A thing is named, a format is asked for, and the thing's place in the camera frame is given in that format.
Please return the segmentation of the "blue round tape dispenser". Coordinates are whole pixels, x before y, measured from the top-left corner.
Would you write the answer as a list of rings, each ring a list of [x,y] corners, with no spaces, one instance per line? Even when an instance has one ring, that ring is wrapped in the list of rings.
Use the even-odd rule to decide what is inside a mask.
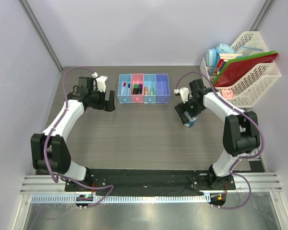
[[[187,111],[184,112],[184,115],[188,119],[188,121],[184,124],[184,126],[185,127],[193,127],[197,117],[191,116]]]

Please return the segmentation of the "light blue drawer box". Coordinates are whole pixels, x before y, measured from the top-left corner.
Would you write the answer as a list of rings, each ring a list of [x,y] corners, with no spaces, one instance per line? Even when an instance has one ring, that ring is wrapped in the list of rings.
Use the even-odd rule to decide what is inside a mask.
[[[149,92],[151,87],[154,88],[154,95],[144,95],[144,103],[155,104],[156,103],[156,75],[155,74],[144,74],[144,88],[148,87]]]
[[[121,104],[131,104],[131,74],[120,74],[118,81],[118,101]]]

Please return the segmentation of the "red whiteboard marker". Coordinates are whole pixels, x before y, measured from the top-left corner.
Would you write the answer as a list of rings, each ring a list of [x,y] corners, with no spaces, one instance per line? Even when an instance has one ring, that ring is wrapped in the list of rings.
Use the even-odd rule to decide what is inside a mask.
[[[127,82],[125,81],[122,85],[122,89],[121,89],[121,93],[120,93],[121,95],[124,94],[124,90],[125,90],[126,85],[127,85]]]

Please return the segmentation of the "green capped black highlighter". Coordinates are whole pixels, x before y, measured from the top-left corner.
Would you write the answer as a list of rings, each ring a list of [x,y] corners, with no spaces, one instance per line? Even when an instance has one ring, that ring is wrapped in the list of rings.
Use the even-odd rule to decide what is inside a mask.
[[[137,95],[138,94],[138,84],[134,84],[132,93],[133,93],[133,95]]]

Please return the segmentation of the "purple plastic drawer box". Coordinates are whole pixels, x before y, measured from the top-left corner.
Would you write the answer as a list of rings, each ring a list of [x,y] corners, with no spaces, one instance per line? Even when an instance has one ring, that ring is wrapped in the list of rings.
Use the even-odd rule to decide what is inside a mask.
[[[156,74],[156,103],[165,104],[170,101],[168,74]]]

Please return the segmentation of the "purple capped black highlighter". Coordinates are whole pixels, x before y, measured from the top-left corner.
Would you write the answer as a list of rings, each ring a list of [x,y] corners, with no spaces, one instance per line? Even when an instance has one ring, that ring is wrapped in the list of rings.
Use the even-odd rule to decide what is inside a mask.
[[[142,89],[143,89],[143,85],[142,84],[138,84],[138,94],[142,94]]]

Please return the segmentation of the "pink plastic drawer box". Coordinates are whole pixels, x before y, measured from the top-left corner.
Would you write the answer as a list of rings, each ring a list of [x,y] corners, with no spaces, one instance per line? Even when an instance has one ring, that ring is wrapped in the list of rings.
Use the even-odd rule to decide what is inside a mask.
[[[131,101],[132,103],[143,103],[144,102],[144,87],[142,89],[142,94],[133,95],[134,84],[144,85],[144,74],[143,73],[133,73],[131,75]]]

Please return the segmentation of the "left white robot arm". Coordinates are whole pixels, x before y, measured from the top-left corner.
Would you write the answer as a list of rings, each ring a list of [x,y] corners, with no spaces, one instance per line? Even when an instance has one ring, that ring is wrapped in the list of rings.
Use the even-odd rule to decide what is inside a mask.
[[[67,137],[76,121],[91,107],[97,110],[112,111],[112,103],[105,99],[106,76],[94,73],[91,77],[79,77],[73,91],[65,93],[65,102],[53,122],[41,133],[31,137],[33,168],[49,173],[55,182],[58,176],[76,181],[82,191],[88,191],[93,184],[88,168],[72,161]]]

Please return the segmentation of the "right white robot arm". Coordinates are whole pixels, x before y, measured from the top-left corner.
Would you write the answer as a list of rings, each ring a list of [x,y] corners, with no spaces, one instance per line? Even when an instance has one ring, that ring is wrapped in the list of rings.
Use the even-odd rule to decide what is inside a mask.
[[[151,162],[170,158],[174,150],[187,149],[194,153],[197,136],[182,132],[177,125],[182,123],[190,128],[198,115],[209,109],[224,124],[220,157],[207,170],[105,170],[105,181],[114,186],[115,195],[168,196],[178,192],[235,189],[233,168],[261,144],[256,113],[234,107],[215,88],[205,87],[201,79],[193,80],[187,88],[181,88],[178,95],[182,98],[174,108],[178,119],[161,108],[126,116],[124,126],[128,133],[119,133],[122,142],[115,144],[115,150],[124,153],[130,146],[135,146],[134,154]]]

